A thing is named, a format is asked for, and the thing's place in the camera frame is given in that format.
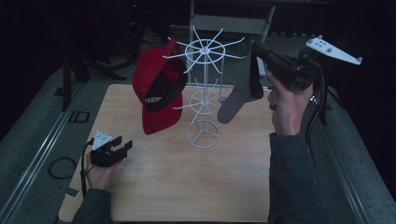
sleeve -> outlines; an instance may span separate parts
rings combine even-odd
[[[270,134],[268,223],[330,223],[320,199],[318,174],[304,134]]]
[[[111,194],[102,189],[89,189],[72,223],[113,223],[111,219]]]

person's right hand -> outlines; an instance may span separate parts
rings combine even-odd
[[[268,80],[274,89],[268,95],[268,101],[274,110],[272,122],[276,135],[295,135],[301,131],[301,124],[306,107],[313,94],[311,84],[304,91],[289,91],[271,71],[267,71]]]
[[[90,185],[90,188],[108,190],[111,186],[114,172],[116,171],[116,168],[120,165],[121,161],[115,163],[110,167],[99,167],[92,165],[91,152],[88,153],[85,157],[87,161],[85,173],[87,174],[88,184]]]

black cable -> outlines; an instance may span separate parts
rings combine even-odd
[[[73,163],[74,170],[77,169],[77,164],[76,164],[75,161],[73,161],[73,159],[71,159],[71,158],[69,158],[69,157],[61,157],[61,158],[59,158],[59,159],[53,161],[53,162],[49,165],[49,169],[48,169],[49,175],[52,176],[52,177],[55,178],[55,179],[68,179],[68,178],[72,178],[74,173],[71,174],[71,175],[67,175],[67,176],[58,176],[58,175],[55,175],[55,174],[52,172],[52,166],[54,166],[58,161],[62,161],[62,160],[71,161],[71,162]]]
[[[82,192],[83,198],[85,197],[85,194],[87,193],[87,183],[85,182],[86,174],[85,174],[85,165],[84,165],[85,152],[87,150],[87,147],[92,144],[93,144],[93,138],[85,144],[85,146],[81,152],[81,171],[79,172],[79,175],[81,177],[81,192]]]
[[[319,102],[319,105],[317,106],[317,109],[314,112],[314,115],[312,116],[311,120],[309,120],[308,125],[306,126],[305,141],[308,144],[308,149],[309,149],[309,152],[311,154],[311,158],[312,158],[312,161],[314,163],[314,166],[317,167],[316,163],[315,163],[314,155],[312,153],[311,131],[312,131],[312,127],[314,126],[314,123],[315,123],[316,119],[318,118],[318,115],[319,115],[320,111],[324,108],[323,106],[324,106],[325,102],[323,101],[323,97],[324,97],[324,92],[325,92],[325,87],[324,87],[325,81],[324,81],[324,75],[323,75],[321,66],[318,63],[316,63],[315,61],[313,61],[313,60],[309,60],[309,61],[318,69],[318,72],[319,72],[319,77],[318,77],[319,89],[318,89],[318,92],[320,94],[320,96],[319,96],[320,102]]]

person's left hand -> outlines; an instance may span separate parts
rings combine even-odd
[[[87,161],[85,173],[87,174],[88,184],[90,185],[90,188],[108,190],[111,186],[114,172],[116,171],[116,168],[120,165],[121,161],[115,163],[110,167],[92,167],[91,152],[88,153],[85,157]]]

red baseball cap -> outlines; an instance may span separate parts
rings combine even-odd
[[[137,59],[132,85],[142,103],[142,123],[145,134],[167,129],[178,122],[183,106],[182,91],[187,84],[186,64],[170,56],[176,40],[166,47],[156,46],[144,51]]]

